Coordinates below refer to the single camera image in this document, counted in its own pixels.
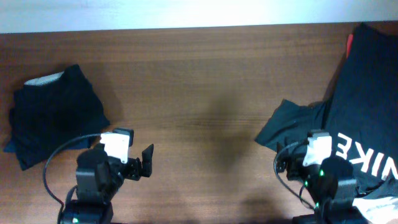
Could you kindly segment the black Nike t-shirt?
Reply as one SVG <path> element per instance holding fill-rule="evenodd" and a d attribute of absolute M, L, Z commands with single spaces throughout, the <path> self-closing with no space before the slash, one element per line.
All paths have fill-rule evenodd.
<path fill-rule="evenodd" d="M 314 129 L 330 134 L 332 156 L 352 163 L 359 197 L 397 196 L 397 36 L 357 26 L 329 99 L 283 100 L 255 141 L 276 150 Z"/>

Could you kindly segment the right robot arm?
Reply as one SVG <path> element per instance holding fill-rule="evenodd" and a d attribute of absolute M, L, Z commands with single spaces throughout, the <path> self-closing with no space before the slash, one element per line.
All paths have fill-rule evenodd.
<path fill-rule="evenodd" d="M 329 157 L 320 165 L 303 165 L 304 154 L 295 150 L 308 144 L 297 141 L 277 144 L 273 161 L 279 182 L 313 213 L 292 218 L 293 224 L 360 224 L 368 221 L 353 206 L 357 179 L 352 165 L 344 159 Z"/>

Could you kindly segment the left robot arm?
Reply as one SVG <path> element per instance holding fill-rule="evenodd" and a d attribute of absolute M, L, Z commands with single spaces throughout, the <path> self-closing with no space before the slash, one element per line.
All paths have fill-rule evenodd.
<path fill-rule="evenodd" d="M 78 156 L 76 186 L 67 194 L 58 223 L 111 223 L 111 200 L 124 181 L 151 176 L 154 145 L 143 150 L 141 158 L 129 158 L 125 164 L 104 148 L 99 143 Z"/>

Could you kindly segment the folded black clothes stack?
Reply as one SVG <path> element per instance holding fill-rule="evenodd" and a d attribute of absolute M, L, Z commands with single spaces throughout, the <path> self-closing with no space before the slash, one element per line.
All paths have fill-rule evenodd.
<path fill-rule="evenodd" d="M 63 143 L 110 125 L 101 100 L 79 65 L 35 78 L 13 94 L 9 111 L 13 152 L 22 170 L 46 160 Z"/>

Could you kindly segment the white t-shirt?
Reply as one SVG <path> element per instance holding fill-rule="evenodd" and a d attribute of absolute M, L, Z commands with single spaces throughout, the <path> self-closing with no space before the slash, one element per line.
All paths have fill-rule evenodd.
<path fill-rule="evenodd" d="M 397 219 L 397 197 L 379 199 L 356 198 L 352 206 L 371 223 L 386 224 Z"/>

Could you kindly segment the red t-shirt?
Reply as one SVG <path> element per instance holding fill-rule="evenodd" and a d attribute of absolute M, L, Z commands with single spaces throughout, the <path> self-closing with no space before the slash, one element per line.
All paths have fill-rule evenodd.
<path fill-rule="evenodd" d="M 347 38 L 347 42 L 346 42 L 346 58 L 349 57 L 349 53 L 351 52 L 353 39 L 354 39 L 354 35 L 353 34 L 350 34 L 348 36 L 348 38 Z"/>

